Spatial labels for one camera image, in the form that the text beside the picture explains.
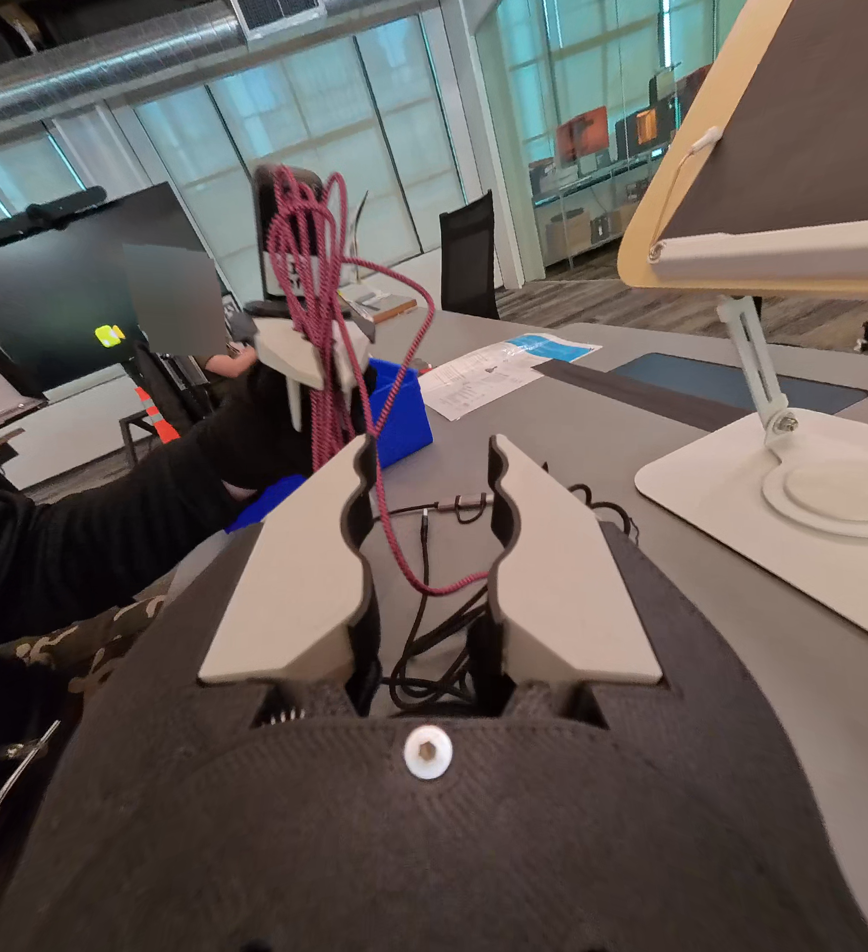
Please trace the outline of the silver ventilation duct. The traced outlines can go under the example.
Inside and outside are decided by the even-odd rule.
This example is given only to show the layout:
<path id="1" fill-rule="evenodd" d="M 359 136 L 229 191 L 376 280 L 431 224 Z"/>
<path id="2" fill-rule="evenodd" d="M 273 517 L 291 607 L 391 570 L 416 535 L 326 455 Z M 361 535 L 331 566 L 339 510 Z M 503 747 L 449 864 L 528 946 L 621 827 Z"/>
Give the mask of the silver ventilation duct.
<path id="1" fill-rule="evenodd" d="M 327 2 L 324 15 L 247 33 L 229 2 L 206 2 L 0 63 L 0 147 L 46 120 L 142 101 L 419 15 L 440 2 Z"/>

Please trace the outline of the ceiling vent grille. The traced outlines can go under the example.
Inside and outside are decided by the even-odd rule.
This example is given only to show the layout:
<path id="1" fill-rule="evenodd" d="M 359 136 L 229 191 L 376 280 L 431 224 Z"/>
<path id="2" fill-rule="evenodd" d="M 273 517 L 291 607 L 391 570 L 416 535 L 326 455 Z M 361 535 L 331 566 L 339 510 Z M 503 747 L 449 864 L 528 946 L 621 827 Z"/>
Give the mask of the ceiling vent grille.
<path id="1" fill-rule="evenodd" d="M 239 26 L 249 42 L 257 42 L 326 17 L 323 1 L 230 1 Z"/>

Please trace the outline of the black 3d printer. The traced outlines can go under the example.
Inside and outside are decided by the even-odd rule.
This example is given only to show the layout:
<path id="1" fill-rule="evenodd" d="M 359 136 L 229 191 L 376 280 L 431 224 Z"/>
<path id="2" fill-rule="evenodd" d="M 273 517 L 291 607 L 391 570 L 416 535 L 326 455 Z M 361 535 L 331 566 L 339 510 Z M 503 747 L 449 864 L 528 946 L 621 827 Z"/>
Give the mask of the black 3d printer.
<path id="1" fill-rule="evenodd" d="M 627 160 L 660 147 L 661 124 L 656 107 L 630 113 L 615 126 L 618 160 Z"/>

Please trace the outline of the person's left forearm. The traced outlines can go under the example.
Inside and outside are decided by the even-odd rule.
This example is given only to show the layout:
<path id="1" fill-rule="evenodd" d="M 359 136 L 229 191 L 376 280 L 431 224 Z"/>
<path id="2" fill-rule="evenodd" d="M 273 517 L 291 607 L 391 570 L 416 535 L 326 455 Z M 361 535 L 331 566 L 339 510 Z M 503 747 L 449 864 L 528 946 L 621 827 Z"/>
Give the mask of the person's left forearm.
<path id="1" fill-rule="evenodd" d="M 281 479 L 312 473 L 310 399 L 257 364 L 187 435 L 53 504 L 0 491 L 0 646 L 123 605 Z"/>

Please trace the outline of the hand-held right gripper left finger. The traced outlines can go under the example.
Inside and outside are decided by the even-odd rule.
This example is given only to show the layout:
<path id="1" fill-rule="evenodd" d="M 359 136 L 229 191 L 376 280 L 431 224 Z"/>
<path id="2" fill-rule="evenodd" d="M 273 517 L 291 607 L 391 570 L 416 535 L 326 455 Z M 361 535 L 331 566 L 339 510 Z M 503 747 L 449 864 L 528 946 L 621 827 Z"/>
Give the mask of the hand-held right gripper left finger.
<path id="1" fill-rule="evenodd" d="M 361 547 L 373 530 L 376 442 L 357 436 L 261 521 L 199 671 L 203 684 L 369 684 L 380 614 Z"/>

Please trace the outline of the orange 3d printer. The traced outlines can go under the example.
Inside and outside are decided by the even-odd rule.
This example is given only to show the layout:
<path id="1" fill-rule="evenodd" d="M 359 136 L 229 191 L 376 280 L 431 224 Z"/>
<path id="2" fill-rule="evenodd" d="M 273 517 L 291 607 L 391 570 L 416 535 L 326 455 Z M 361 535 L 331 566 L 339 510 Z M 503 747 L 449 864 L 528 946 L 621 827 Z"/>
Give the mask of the orange 3d printer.
<path id="1" fill-rule="evenodd" d="M 606 106 L 580 113 L 558 125 L 555 133 L 558 165 L 564 167 L 602 151 L 609 152 L 609 132 Z"/>

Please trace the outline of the brown cardboard box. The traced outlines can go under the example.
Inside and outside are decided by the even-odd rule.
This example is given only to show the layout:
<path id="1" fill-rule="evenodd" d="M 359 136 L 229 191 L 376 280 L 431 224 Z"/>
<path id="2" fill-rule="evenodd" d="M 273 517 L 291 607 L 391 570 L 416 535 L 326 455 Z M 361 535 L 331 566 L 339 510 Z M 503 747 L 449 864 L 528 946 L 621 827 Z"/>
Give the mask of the brown cardboard box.
<path id="1" fill-rule="evenodd" d="M 418 303 L 414 296 L 373 292 L 358 300 L 356 305 L 366 319 L 378 325 L 414 310 Z"/>

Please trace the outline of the printed paper sheet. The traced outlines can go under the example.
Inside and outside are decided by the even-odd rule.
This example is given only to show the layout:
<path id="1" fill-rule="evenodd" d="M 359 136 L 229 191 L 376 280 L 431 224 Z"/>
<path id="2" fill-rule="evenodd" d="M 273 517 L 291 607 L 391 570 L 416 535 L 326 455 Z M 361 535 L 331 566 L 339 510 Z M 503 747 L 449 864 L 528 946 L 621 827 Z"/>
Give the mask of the printed paper sheet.
<path id="1" fill-rule="evenodd" d="M 600 350 L 545 332 L 522 334 L 429 370 L 418 379 L 420 393 L 428 410 L 456 422 L 539 380 L 547 363 L 575 363 Z"/>

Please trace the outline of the dark blue desk mat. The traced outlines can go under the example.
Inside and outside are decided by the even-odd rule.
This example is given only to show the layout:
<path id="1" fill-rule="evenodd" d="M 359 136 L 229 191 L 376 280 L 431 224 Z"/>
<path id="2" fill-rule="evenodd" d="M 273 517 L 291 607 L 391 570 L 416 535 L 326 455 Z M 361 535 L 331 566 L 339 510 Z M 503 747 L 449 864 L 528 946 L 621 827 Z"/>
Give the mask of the dark blue desk mat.
<path id="1" fill-rule="evenodd" d="M 742 369 L 661 353 L 647 353 L 612 373 L 639 383 L 708 399 L 743 411 L 754 411 Z M 778 384 L 794 409 L 835 415 L 868 398 L 868 389 L 778 375 Z"/>

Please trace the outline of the person's camouflage pants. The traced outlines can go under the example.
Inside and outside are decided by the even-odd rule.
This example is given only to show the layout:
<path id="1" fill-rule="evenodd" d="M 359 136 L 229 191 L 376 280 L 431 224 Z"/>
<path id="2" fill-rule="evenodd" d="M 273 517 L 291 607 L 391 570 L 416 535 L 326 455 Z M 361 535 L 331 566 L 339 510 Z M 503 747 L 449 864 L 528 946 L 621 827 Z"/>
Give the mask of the person's camouflage pants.
<path id="1" fill-rule="evenodd" d="M 0 658 L 56 672 L 65 680 L 67 692 L 88 705 L 165 603 L 166 593 L 161 593 L 46 636 L 8 642 L 0 645 Z"/>

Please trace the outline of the white tablet stand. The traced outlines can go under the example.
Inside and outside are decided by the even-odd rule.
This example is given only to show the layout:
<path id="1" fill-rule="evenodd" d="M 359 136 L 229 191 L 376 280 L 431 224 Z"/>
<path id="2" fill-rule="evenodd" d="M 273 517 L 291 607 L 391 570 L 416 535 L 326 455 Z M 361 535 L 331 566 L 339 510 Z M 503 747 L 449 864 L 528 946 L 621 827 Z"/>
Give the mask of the white tablet stand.
<path id="1" fill-rule="evenodd" d="M 648 218 L 640 207 L 619 254 L 634 287 L 868 299 L 868 222 L 658 240 Z M 717 312 L 754 415 L 646 465 L 637 490 L 868 632 L 868 423 L 792 408 L 751 299 Z"/>

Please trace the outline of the wooden board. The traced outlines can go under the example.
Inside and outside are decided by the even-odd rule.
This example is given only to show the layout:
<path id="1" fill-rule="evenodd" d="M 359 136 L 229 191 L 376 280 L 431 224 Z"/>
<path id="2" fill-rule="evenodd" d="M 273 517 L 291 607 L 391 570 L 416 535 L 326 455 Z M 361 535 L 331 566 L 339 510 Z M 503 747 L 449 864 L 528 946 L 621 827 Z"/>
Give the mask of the wooden board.
<path id="1" fill-rule="evenodd" d="M 868 222 L 868 2 L 748 2 L 640 207 L 658 240 Z"/>

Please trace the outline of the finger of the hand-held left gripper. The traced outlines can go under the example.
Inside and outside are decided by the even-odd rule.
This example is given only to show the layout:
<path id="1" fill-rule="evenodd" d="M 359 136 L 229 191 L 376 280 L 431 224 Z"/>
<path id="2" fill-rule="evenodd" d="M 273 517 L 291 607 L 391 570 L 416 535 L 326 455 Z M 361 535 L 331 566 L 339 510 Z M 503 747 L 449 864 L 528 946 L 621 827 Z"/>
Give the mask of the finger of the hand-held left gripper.
<path id="1" fill-rule="evenodd" d="M 340 390 L 358 387 L 356 368 L 364 373 L 369 367 L 370 345 L 370 339 L 355 322 L 333 322 L 333 359 Z"/>
<path id="2" fill-rule="evenodd" d="M 322 391 L 325 372 L 314 345 L 287 318 L 261 317 L 255 321 L 255 351 L 261 363 L 283 376 L 290 420 L 303 430 L 303 390 Z"/>

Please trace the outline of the black office chair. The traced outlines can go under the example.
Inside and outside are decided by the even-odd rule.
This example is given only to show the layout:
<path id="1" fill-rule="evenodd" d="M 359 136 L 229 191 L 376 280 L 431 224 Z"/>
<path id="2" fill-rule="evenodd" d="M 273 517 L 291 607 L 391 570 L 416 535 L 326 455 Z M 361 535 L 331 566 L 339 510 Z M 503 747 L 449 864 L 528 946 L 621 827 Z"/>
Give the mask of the black office chair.
<path id="1" fill-rule="evenodd" d="M 495 209 L 491 190 L 440 214 L 441 309 L 499 320 L 495 282 Z"/>

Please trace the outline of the large black monitor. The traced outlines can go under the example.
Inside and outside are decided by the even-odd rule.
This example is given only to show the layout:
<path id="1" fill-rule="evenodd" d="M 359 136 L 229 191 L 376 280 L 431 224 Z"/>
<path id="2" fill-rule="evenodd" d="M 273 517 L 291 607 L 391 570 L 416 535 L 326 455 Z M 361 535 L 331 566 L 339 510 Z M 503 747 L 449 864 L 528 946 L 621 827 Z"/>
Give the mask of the large black monitor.
<path id="1" fill-rule="evenodd" d="M 215 264 L 168 184 L 99 201 L 95 186 L 49 203 L 74 211 L 45 228 L 23 212 L 0 221 L 0 349 L 40 391 L 112 366 L 128 368 L 144 340 L 129 273 L 180 286 L 171 258 Z"/>

